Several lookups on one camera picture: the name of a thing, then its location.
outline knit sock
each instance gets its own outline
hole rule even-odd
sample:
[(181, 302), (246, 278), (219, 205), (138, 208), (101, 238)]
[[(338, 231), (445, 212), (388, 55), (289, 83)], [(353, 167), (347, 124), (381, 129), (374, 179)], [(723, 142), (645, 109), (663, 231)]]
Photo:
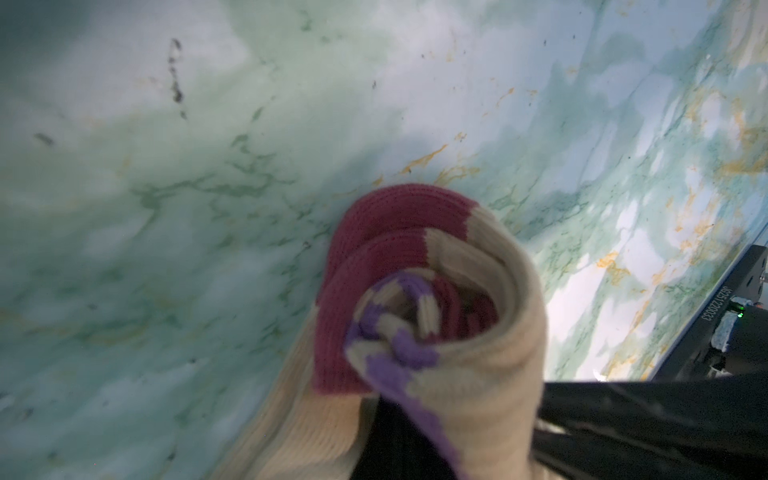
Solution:
[[(402, 288), (415, 278), (426, 295)], [(455, 315), (466, 291), (473, 307)], [(530, 478), (545, 323), (528, 257), (487, 210), (437, 187), (377, 190), (339, 225), (310, 318), (213, 478), (349, 478), (371, 386), (400, 403), (458, 478)]]

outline dark stain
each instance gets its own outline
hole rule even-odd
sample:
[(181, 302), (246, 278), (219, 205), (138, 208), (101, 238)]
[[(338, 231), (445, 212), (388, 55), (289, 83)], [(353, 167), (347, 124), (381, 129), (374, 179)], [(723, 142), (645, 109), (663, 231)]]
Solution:
[(49, 268), (47, 266), (44, 266), (42, 268), (36, 268), (32, 271), (34, 275), (39, 276), (54, 276), (57, 275), (58, 272), (55, 269)]
[[(175, 64), (179, 61), (181, 61), (181, 42), (178, 38), (172, 38), (170, 40), (170, 49), (168, 51), (168, 71), (174, 82), (170, 86), (170, 91), (174, 94), (174, 101), (181, 105), (184, 102), (184, 93), (182, 93), (181, 87), (179, 86), (179, 75), (175, 67)], [(184, 110), (181, 111), (180, 115), (184, 120), (187, 119), (187, 113)]]
[(194, 403), (190, 404), (187, 408), (174, 415), (174, 420), (180, 427), (186, 427), (190, 423), (190, 414), (194, 408)]
[(253, 123), (254, 121), (258, 120), (258, 119), (259, 119), (259, 117), (261, 117), (261, 114), (262, 114), (262, 112), (264, 112), (264, 107), (259, 107), (259, 109), (258, 109), (258, 110), (256, 110), (256, 111), (253, 113), (253, 116), (252, 116), (252, 118), (250, 119), (250, 123)]
[(231, 245), (231, 244), (232, 244), (234, 241), (235, 241), (235, 237), (234, 237), (234, 235), (232, 235), (232, 234), (230, 233), (229, 235), (227, 235), (226, 237), (224, 237), (224, 239), (223, 239), (223, 240), (221, 240), (221, 241), (219, 242), (219, 244), (218, 244), (218, 245), (216, 245), (216, 248), (225, 248), (225, 247), (228, 247), (228, 246), (229, 246), (229, 245)]
[(179, 323), (179, 319), (172, 313), (168, 316), (166, 316), (163, 319), (163, 323), (167, 323), (168, 325), (174, 327), (174, 328), (181, 328), (181, 323)]
[(275, 242), (269, 242), (269, 243), (267, 244), (267, 246), (268, 246), (268, 247), (282, 247), (283, 245), (285, 245), (285, 244), (287, 244), (287, 243), (291, 243), (292, 241), (293, 241), (293, 239), (292, 239), (292, 238), (285, 238), (285, 237), (283, 237), (283, 238), (281, 238), (281, 239), (280, 239), (280, 240), (278, 240), (278, 241), (275, 241)]
[(76, 293), (80, 293), (81, 289), (79, 286), (65, 286), (58, 290), (58, 294), (61, 296), (67, 296), (67, 295), (74, 295)]
[(210, 188), (202, 188), (200, 191), (208, 192), (209, 194), (218, 194), (218, 195), (227, 195), (228, 197), (252, 197), (252, 198), (259, 198), (264, 194), (264, 191), (269, 188), (270, 184), (265, 183), (264, 185), (261, 185), (259, 187), (252, 187), (250, 185), (216, 185), (214, 187)]
[(203, 324), (203, 330), (208, 330), (210, 327), (212, 327), (216, 322), (218, 322), (221, 319), (220, 316), (215, 316), (214, 318), (208, 320)]
[(211, 220), (219, 220), (221, 218), (228, 218), (230, 216), (230, 213), (221, 207), (219, 207), (219, 197), (214, 198), (210, 202), (208, 202), (208, 208), (212, 212), (214, 212), (213, 218)]
[(330, 237), (331, 236), (331, 224), (330, 223), (323, 223), (322, 230), (319, 230), (317, 233), (312, 235), (313, 240), (317, 240), (320, 237)]
[(232, 140), (232, 144), (230, 145), (230, 148), (234, 147), (237, 144), (244, 144), (248, 141), (248, 134), (240, 134), (235, 137), (234, 140)]
[(301, 31), (310, 31), (312, 30), (312, 19), (310, 18), (310, 14), (307, 13), (306, 10), (301, 11), (301, 15), (305, 17), (304, 19), (304, 25), (301, 25)]
[(33, 136), (33, 137), (35, 137), (35, 138), (37, 138), (37, 139), (38, 139), (38, 140), (40, 140), (41, 142), (43, 142), (43, 143), (45, 144), (45, 146), (46, 146), (46, 147), (53, 147), (53, 144), (55, 143), (55, 142), (53, 141), (53, 138), (50, 138), (50, 137), (49, 137), (48, 135), (46, 135), (46, 134), (37, 133), (37, 134), (34, 134), (34, 135), (32, 135), (32, 136)]
[(150, 319), (151, 314), (145, 313), (137, 319), (120, 318), (98, 325), (85, 325), (72, 338), (92, 345), (115, 345), (143, 335), (149, 327)]

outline purple stripe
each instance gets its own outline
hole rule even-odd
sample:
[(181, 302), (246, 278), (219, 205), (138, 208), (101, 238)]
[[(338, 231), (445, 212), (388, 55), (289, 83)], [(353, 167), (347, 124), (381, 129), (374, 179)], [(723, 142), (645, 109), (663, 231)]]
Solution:
[(383, 305), (378, 303), (369, 303), (362, 311), (362, 317), (360, 318), (360, 332), (368, 340), (378, 340), (379, 333), (376, 332), (376, 325), (379, 323), (379, 318), (384, 313), (387, 313), (387, 309)]
[(396, 278), (403, 291), (415, 302), (418, 302), (424, 295), (432, 295), (432, 286), (418, 275), (398, 272)]
[(406, 386), (412, 380), (411, 372), (398, 365), (391, 356), (377, 353), (366, 358), (365, 378), (371, 387), (381, 392), (388, 400), (400, 404), (403, 412), (432, 442), (440, 456), (451, 465), (456, 478), (466, 480), (467, 476), (460, 468), (458, 451), (445, 436), (440, 417), (425, 409), (419, 399), (407, 395)]
[(397, 360), (414, 370), (433, 367), (440, 358), (435, 349), (419, 345), (406, 329), (398, 330), (391, 344)]
[(355, 340), (362, 339), (362, 328), (360, 324), (354, 320), (349, 325), (349, 329), (346, 331), (346, 337), (344, 337), (344, 350), (346, 350)]

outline green marble surface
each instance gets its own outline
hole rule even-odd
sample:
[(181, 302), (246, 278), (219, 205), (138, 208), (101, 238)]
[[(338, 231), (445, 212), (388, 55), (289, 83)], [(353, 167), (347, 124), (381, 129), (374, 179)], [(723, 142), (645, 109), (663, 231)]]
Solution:
[(375, 187), (493, 209), (549, 379), (643, 378), (768, 221), (768, 2), (39, 0), (0, 31), (0, 478), (204, 478)]

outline sock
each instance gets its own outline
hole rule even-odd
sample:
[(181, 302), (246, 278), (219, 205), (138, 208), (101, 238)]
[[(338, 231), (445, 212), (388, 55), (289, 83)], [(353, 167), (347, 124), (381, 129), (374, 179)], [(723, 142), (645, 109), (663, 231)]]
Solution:
[(339, 225), (302, 334), (213, 478), (346, 480), (372, 387), (457, 478), (539, 476), (528, 452), (545, 341), (538, 277), (490, 212), (437, 187), (376, 190)]

